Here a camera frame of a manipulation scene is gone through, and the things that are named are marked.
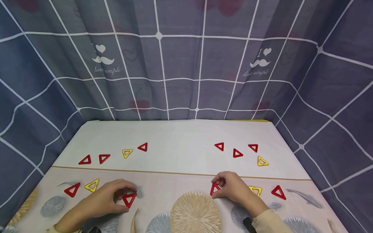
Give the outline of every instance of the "fabric wall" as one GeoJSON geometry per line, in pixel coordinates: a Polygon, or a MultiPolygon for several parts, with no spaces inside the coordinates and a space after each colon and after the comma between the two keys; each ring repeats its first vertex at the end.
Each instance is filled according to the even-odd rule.
{"type": "Polygon", "coordinates": [[[0,3],[0,226],[88,120],[267,119],[373,231],[371,1],[0,3]]]}

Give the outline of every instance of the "hand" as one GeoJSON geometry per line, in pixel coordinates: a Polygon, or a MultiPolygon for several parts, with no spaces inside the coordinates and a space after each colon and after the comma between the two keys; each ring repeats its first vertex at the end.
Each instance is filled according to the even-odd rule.
{"type": "Polygon", "coordinates": [[[223,187],[221,190],[214,192],[213,199],[227,197],[242,204],[248,197],[255,195],[235,172],[219,172],[211,182],[223,187]]]}
{"type": "Polygon", "coordinates": [[[231,171],[219,172],[211,182],[223,187],[214,192],[213,199],[228,197],[232,201],[240,203],[253,218],[268,210],[262,199],[250,190],[237,173],[231,171]]]}
{"type": "Polygon", "coordinates": [[[107,182],[81,200],[54,227],[58,232],[71,233],[77,231],[81,224],[89,218],[128,212],[127,206],[115,202],[126,195],[128,191],[135,191],[136,189],[136,185],[123,179],[107,182]]]}
{"type": "Polygon", "coordinates": [[[128,191],[135,191],[136,189],[136,185],[123,179],[107,182],[81,200],[74,209],[86,218],[98,218],[112,213],[125,213],[129,211],[128,207],[115,202],[121,200],[122,196],[126,195],[128,191]]]}

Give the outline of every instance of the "beige sleeve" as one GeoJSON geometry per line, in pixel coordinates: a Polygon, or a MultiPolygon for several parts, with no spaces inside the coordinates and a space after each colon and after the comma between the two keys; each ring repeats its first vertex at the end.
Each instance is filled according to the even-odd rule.
{"type": "Polygon", "coordinates": [[[293,233],[273,210],[266,210],[253,219],[253,227],[257,233],[293,233]]]}
{"type": "MultiPolygon", "coordinates": [[[[54,226],[53,226],[53,227],[51,227],[50,229],[48,229],[48,230],[46,231],[46,233],[61,233],[61,232],[56,231],[56,229],[55,229],[54,226]]],[[[76,232],[72,232],[72,233],[82,233],[82,230],[78,230],[78,231],[76,231],[76,232]]]]}

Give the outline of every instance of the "magnetic triangle tile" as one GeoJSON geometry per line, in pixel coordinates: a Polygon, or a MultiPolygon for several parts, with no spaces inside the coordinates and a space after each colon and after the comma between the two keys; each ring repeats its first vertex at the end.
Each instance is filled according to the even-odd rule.
{"type": "Polygon", "coordinates": [[[249,186],[249,188],[250,188],[250,190],[251,190],[253,193],[255,193],[257,196],[260,196],[261,191],[262,191],[262,188],[260,188],[260,187],[254,187],[254,186],[249,186]]]}
{"type": "Polygon", "coordinates": [[[107,160],[107,158],[109,158],[110,155],[109,154],[101,154],[98,156],[99,160],[100,160],[100,164],[102,164],[103,162],[105,162],[105,160],[107,160]]]}
{"type": "Polygon", "coordinates": [[[258,144],[249,144],[248,145],[255,153],[258,152],[258,144]]]}
{"type": "Polygon", "coordinates": [[[262,157],[258,156],[258,166],[268,166],[269,163],[264,160],[262,157]]]}
{"type": "Polygon", "coordinates": [[[89,191],[91,191],[91,192],[96,191],[96,188],[97,188],[99,180],[100,179],[96,179],[96,180],[92,181],[91,183],[89,183],[86,186],[84,186],[84,188],[87,189],[87,190],[89,190],[89,191]]]}
{"type": "Polygon", "coordinates": [[[224,151],[224,142],[217,143],[214,146],[216,146],[219,150],[224,151]]]}
{"type": "Polygon", "coordinates": [[[236,149],[233,149],[233,158],[237,158],[237,157],[241,157],[241,156],[244,156],[244,154],[239,152],[236,149]]]}
{"type": "Polygon", "coordinates": [[[76,194],[76,192],[78,191],[79,186],[80,186],[80,183],[76,183],[76,184],[74,184],[73,186],[71,186],[71,187],[65,189],[64,192],[65,192],[67,195],[69,195],[69,196],[71,196],[71,197],[73,198],[73,197],[75,197],[75,194],[76,194]]]}
{"type": "Polygon", "coordinates": [[[282,189],[281,189],[281,187],[280,187],[279,185],[276,186],[276,187],[271,191],[271,193],[272,193],[273,195],[275,195],[276,197],[279,197],[279,198],[281,198],[281,199],[286,200],[285,194],[283,193],[283,191],[282,191],[282,189]]]}
{"type": "Polygon", "coordinates": [[[139,146],[137,149],[140,149],[142,151],[147,152],[148,151],[148,143],[145,142],[144,144],[142,144],[141,146],[139,146]]]}
{"type": "Polygon", "coordinates": [[[86,157],[84,157],[84,159],[82,159],[79,163],[79,165],[82,165],[82,164],[91,164],[91,156],[90,155],[87,155],[86,157]]]}
{"type": "Polygon", "coordinates": [[[133,152],[134,150],[132,149],[124,149],[122,150],[124,158],[128,158],[128,156],[133,152]]]}
{"type": "Polygon", "coordinates": [[[124,204],[126,204],[126,206],[128,208],[131,208],[132,203],[134,202],[136,195],[137,195],[137,193],[131,193],[131,194],[124,195],[122,197],[122,199],[124,201],[124,204]]]}
{"type": "Polygon", "coordinates": [[[212,183],[212,186],[211,186],[211,191],[210,191],[210,196],[212,196],[213,194],[214,194],[214,192],[215,192],[215,189],[216,188],[216,190],[220,190],[220,187],[217,185],[217,184],[215,184],[215,183],[212,183]]]}

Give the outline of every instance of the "gray fish print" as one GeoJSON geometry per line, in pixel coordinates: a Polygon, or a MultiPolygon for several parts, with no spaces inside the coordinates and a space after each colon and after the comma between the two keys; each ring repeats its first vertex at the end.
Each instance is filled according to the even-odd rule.
{"type": "Polygon", "coordinates": [[[136,193],[137,193],[137,195],[136,195],[137,198],[141,199],[143,197],[143,195],[142,195],[142,185],[137,186],[136,193]]]}
{"type": "Polygon", "coordinates": [[[304,194],[302,192],[292,190],[292,189],[287,189],[286,191],[298,194],[299,196],[301,196],[301,198],[306,200],[307,204],[311,204],[311,205],[313,205],[313,206],[315,206],[319,209],[323,208],[323,206],[317,200],[315,200],[315,198],[313,198],[313,196],[311,196],[311,195],[304,194]]]}
{"type": "Polygon", "coordinates": [[[271,203],[269,203],[267,206],[268,206],[268,208],[270,208],[271,210],[277,210],[277,209],[281,208],[281,204],[280,204],[280,203],[277,203],[277,202],[271,202],[271,203]]]}
{"type": "Polygon", "coordinates": [[[66,182],[63,182],[63,183],[57,185],[56,187],[61,186],[61,185],[76,185],[77,183],[78,183],[77,180],[69,180],[69,181],[66,181],[66,182]]]}

